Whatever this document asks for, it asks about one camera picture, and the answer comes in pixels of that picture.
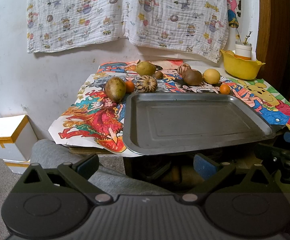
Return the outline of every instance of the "tray rim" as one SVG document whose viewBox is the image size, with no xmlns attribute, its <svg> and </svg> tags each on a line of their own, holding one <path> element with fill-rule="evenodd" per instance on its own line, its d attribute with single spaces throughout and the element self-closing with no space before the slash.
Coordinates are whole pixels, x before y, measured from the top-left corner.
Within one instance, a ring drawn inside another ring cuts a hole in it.
<svg viewBox="0 0 290 240">
<path fill-rule="evenodd" d="M 187 145 L 187 146 L 179 146 L 179 147 L 165 147 L 165 148 L 141 148 L 137 145 L 135 145 L 132 140 L 130 139 L 131 135 L 131 122 L 126 120 L 131 120 L 131 101 L 134 97 L 143 96 L 143 95 L 177 95 L 180 96 L 180 93 L 174 93 L 174 92 L 164 92 L 164 93 L 133 93 L 129 95 L 126 99 L 126 109 L 125 109 L 125 118 L 124 118 L 124 127 L 123 127 L 123 143 L 125 146 L 132 152 L 140 154 L 140 155 L 159 155 L 159 154 L 173 154 L 173 153 L 181 153 L 181 152 L 190 152 L 190 151 L 197 151 L 197 150 L 203 150 L 203 149 L 213 149 L 213 148 L 219 148 L 219 147 L 226 147 L 226 146 L 233 146 L 233 145 L 240 145 L 245 143 L 251 143 L 251 142 L 257 142 L 262 141 L 266 139 L 272 139 L 275 137 L 276 133 L 273 130 L 273 127 L 257 112 L 255 112 L 249 105 L 245 104 L 243 101 L 241 101 L 239 98 L 234 97 L 232 95 L 224 95 L 224 94 L 213 94 L 213 93 L 186 93 L 186 96 L 193 96 L 193 97 L 200 97 L 208 94 L 211 97 L 223 97 L 223 98 L 230 98 L 230 101 L 237 101 L 239 104 L 246 109 L 249 109 L 249 111 L 252 111 L 253 114 L 256 114 L 258 118 L 260 118 L 271 130 L 271 133 L 268 135 L 264 135 L 262 138 L 259 136 L 251 137 L 247 139 L 237 139 L 237 140 L 231 140 L 226 142 L 219 142 L 215 143 L 212 147 L 197 147 L 198 145 Z"/>
</svg>

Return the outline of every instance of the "striped melon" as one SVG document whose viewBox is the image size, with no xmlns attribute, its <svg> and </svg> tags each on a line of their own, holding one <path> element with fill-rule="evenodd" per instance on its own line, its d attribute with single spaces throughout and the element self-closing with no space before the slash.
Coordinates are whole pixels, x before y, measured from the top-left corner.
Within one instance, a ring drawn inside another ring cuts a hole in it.
<svg viewBox="0 0 290 240">
<path fill-rule="evenodd" d="M 140 92 L 155 92 L 157 89 L 157 80 L 154 77 L 144 75 L 139 78 L 136 87 Z"/>
<path fill-rule="evenodd" d="M 191 69 L 190 65 L 188 65 L 187 63 L 183 63 L 182 65 L 180 65 L 177 69 L 177 73 L 179 75 L 182 76 L 182 74 L 186 71 L 186 70 L 189 70 Z"/>
</svg>

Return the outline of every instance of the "white jar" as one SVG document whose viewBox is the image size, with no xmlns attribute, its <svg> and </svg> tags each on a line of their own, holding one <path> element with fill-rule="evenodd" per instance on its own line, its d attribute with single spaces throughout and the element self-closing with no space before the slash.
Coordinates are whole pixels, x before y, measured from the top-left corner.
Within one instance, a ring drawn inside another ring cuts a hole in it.
<svg viewBox="0 0 290 240">
<path fill-rule="evenodd" d="M 252 45 L 250 43 L 243 43 L 236 41 L 235 43 L 235 57 L 245 60 L 252 60 Z"/>
</svg>

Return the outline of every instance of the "white cloth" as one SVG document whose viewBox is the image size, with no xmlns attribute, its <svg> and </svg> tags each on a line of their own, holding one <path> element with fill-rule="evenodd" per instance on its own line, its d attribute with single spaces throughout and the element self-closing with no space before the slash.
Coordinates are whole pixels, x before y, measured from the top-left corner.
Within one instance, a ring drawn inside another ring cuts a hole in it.
<svg viewBox="0 0 290 240">
<path fill-rule="evenodd" d="M 28 0 L 28 53 L 125 37 L 217 62 L 228 37 L 226 0 Z"/>
</svg>

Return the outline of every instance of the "metal screw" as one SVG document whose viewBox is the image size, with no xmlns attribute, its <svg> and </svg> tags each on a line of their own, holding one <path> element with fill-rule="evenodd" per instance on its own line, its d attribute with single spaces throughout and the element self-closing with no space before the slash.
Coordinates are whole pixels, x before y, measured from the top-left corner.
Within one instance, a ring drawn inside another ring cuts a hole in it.
<svg viewBox="0 0 290 240">
<path fill-rule="evenodd" d="M 107 202 L 111 199 L 110 195 L 102 193 L 102 194 L 98 194 L 95 197 L 95 200 L 97 200 L 98 202 Z"/>
<path fill-rule="evenodd" d="M 194 201 L 198 200 L 198 197 L 197 197 L 197 195 L 195 195 L 193 193 L 187 193 L 187 194 L 184 194 L 182 196 L 182 199 L 186 202 L 194 202 Z"/>
</svg>

